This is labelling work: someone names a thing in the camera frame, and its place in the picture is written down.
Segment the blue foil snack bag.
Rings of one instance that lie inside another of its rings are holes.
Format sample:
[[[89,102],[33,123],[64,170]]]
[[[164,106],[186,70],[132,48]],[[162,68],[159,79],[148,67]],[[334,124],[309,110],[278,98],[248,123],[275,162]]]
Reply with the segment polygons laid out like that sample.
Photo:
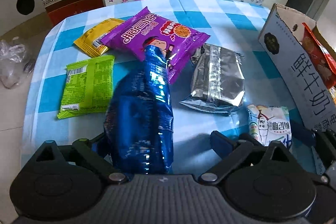
[[[158,47],[147,46],[144,61],[118,82],[106,112],[113,165],[131,174],[168,173],[173,120],[166,59]]]

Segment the green snack packet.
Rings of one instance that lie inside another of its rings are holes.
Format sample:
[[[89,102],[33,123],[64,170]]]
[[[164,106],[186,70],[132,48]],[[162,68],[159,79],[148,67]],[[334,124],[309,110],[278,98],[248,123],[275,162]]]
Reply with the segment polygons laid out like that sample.
[[[66,66],[58,119],[106,112],[113,95],[115,57],[105,55]]]

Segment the silver foil snack bag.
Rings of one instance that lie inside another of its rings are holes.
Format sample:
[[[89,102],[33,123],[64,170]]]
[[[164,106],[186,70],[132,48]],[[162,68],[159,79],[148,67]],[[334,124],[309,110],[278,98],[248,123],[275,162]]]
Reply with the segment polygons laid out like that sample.
[[[181,105],[213,114],[229,114],[242,107],[245,78],[240,53],[205,43],[196,50],[191,62],[194,73],[190,95]]]

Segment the orange snack bag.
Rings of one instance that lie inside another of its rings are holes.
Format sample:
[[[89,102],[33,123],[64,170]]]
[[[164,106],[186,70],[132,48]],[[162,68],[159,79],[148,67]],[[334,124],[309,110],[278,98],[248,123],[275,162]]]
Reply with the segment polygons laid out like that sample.
[[[316,71],[321,76],[323,83],[330,89],[335,86],[335,60],[317,40],[309,26],[305,22],[302,25],[304,26],[302,46],[309,55]]]

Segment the yellow snack packet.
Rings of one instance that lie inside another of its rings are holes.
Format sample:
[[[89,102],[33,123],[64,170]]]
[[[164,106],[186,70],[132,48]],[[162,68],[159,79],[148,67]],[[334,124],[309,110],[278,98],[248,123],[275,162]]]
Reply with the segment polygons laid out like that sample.
[[[98,25],[90,28],[73,43],[82,52],[84,52],[91,58],[102,56],[109,49],[101,42],[102,38],[104,38],[107,34],[109,34],[111,30],[113,30],[115,27],[122,23],[122,19],[106,19]]]

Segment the purple noodle snack bag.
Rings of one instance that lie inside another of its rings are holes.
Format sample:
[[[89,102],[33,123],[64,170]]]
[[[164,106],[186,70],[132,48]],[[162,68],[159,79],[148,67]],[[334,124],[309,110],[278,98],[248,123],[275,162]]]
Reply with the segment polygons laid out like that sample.
[[[147,46],[160,49],[167,62],[168,82],[173,84],[195,51],[210,36],[143,8],[109,32],[101,42],[112,50],[145,59]]]

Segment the white milk candy packet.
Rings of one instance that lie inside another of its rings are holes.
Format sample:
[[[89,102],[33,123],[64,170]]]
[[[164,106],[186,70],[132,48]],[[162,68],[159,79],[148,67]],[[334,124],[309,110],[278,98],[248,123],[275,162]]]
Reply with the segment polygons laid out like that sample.
[[[289,111],[285,106],[248,105],[249,134],[253,139],[268,146],[280,141],[287,149],[291,147]]]

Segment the cardboard milk box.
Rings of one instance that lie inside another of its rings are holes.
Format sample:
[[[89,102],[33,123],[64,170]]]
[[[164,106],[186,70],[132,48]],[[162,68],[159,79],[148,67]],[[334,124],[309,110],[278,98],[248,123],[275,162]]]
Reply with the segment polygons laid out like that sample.
[[[286,83],[308,129],[335,130],[335,100],[302,46],[305,22],[335,60],[335,54],[317,33],[307,15],[275,3],[259,35],[259,42]]]

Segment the clear plastic bag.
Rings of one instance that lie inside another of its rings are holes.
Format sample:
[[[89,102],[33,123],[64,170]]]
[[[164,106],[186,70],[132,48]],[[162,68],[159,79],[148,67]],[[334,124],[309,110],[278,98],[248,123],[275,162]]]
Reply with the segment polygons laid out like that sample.
[[[1,83],[7,89],[21,85],[34,70],[36,59],[23,39],[1,40]]]

